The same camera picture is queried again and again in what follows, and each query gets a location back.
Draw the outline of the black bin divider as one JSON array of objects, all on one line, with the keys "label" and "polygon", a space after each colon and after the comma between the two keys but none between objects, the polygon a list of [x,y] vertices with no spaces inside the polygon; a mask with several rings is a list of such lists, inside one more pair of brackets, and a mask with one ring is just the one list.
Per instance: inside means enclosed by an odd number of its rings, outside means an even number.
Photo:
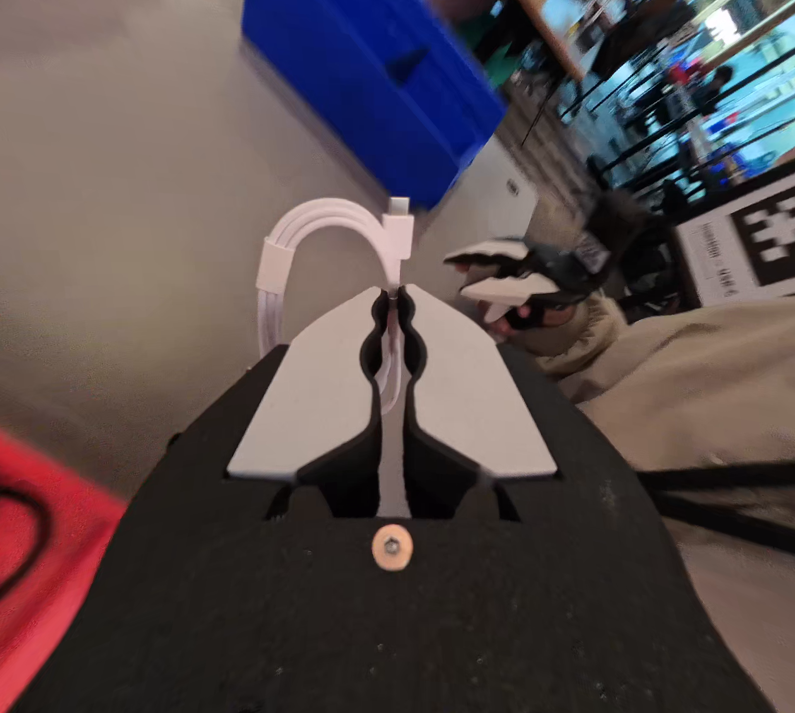
[{"label": "black bin divider", "polygon": [[385,62],[384,69],[396,86],[404,86],[429,53],[429,47],[414,48]]}]

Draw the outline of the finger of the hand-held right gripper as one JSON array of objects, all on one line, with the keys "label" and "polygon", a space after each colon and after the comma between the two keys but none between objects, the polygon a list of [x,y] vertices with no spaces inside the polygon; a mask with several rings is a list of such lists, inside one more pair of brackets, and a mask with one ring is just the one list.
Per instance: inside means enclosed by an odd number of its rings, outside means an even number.
[{"label": "finger of the hand-held right gripper", "polygon": [[532,270],[531,250],[520,238],[492,238],[448,253],[443,263],[466,279],[521,277]]},{"label": "finger of the hand-held right gripper", "polygon": [[561,290],[544,276],[489,277],[465,284],[460,295],[469,301],[487,303],[482,319],[484,323],[494,323],[506,318],[510,311],[534,302],[543,306],[557,304]]}]

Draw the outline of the framed marker tag board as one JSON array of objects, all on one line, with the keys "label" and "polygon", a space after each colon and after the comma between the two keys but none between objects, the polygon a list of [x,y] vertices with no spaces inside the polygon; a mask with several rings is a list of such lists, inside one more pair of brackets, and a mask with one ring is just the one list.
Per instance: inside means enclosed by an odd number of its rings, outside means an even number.
[{"label": "framed marker tag board", "polygon": [[671,236],[688,308],[792,297],[793,162],[700,200]]}]

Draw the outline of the person's right hand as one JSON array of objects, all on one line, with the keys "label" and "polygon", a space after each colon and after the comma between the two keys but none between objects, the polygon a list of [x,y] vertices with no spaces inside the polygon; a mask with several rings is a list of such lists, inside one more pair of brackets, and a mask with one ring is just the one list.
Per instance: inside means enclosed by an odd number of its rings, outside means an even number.
[{"label": "person's right hand", "polygon": [[453,268],[462,276],[457,300],[478,316],[487,329],[509,334],[513,331],[508,322],[510,313],[520,320],[530,317],[532,307],[527,302],[532,296],[529,284],[532,274],[522,274],[492,258],[487,263],[477,260],[452,261]]}]

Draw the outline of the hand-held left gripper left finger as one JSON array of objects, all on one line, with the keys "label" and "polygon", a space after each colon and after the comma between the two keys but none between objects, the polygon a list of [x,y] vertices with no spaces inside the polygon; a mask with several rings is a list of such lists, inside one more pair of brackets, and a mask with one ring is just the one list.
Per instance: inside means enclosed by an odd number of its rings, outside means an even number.
[{"label": "hand-held left gripper left finger", "polygon": [[382,402],[376,375],[390,311],[371,287],[307,326],[286,348],[226,475],[316,487],[337,518],[380,504]]}]

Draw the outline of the blue plastic bin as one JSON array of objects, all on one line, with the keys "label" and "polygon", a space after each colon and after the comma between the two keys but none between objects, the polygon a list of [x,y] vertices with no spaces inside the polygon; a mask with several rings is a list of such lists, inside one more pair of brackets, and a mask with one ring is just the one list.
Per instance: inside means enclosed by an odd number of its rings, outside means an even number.
[{"label": "blue plastic bin", "polygon": [[[244,0],[244,37],[382,187],[435,208],[506,106],[423,0]],[[429,53],[404,86],[385,62]]]}]

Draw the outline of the person's right forearm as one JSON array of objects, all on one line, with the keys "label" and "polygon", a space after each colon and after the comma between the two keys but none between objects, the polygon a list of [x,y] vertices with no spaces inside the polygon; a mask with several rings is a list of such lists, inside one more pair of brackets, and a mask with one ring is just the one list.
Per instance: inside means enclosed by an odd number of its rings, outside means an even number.
[{"label": "person's right forearm", "polygon": [[792,297],[627,324],[598,294],[510,337],[640,471],[794,458]]}]

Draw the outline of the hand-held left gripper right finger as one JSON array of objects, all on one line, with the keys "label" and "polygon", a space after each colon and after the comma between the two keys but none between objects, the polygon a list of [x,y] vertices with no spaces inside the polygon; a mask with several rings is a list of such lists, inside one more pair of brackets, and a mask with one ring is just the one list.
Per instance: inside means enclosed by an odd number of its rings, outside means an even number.
[{"label": "hand-held left gripper right finger", "polygon": [[412,518],[450,519],[470,489],[548,479],[557,464],[492,337],[414,284],[401,288],[403,476]]}]

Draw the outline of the red plastic bin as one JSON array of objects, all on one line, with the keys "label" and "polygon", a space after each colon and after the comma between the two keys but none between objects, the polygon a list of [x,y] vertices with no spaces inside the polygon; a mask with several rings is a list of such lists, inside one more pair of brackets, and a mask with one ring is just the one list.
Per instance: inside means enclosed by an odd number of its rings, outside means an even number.
[{"label": "red plastic bin", "polygon": [[1,711],[84,603],[126,504],[1,433]]}]

